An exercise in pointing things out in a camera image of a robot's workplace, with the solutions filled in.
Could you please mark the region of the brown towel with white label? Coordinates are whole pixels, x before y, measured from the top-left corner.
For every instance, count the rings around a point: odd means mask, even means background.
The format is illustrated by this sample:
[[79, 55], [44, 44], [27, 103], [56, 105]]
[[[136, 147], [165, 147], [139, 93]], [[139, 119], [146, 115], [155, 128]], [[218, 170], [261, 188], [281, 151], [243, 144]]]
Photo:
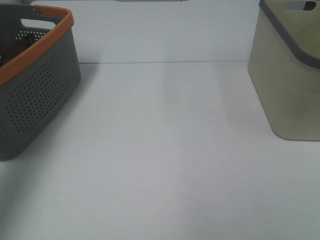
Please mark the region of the brown towel with white label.
[[2, 67], [6, 63], [10, 62], [36, 42], [36, 37], [33, 34], [28, 34], [22, 39], [19, 39], [2, 54], [0, 66]]

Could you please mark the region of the grey perforated basket orange rim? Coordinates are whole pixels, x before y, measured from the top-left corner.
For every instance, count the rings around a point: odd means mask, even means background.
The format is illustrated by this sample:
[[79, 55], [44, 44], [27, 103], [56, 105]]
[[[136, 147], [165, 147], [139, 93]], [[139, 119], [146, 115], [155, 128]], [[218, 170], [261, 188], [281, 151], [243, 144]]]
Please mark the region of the grey perforated basket orange rim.
[[36, 42], [0, 66], [0, 158], [22, 153], [58, 114], [81, 80], [69, 9], [3, 3], [0, 60], [24, 36]]

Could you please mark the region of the beige basket grey rim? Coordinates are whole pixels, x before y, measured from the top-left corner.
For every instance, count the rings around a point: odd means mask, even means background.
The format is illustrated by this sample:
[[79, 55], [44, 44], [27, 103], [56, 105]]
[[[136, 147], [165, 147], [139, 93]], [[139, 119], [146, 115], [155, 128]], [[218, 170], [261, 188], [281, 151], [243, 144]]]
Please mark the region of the beige basket grey rim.
[[320, 139], [320, 3], [261, 0], [248, 73], [272, 131]]

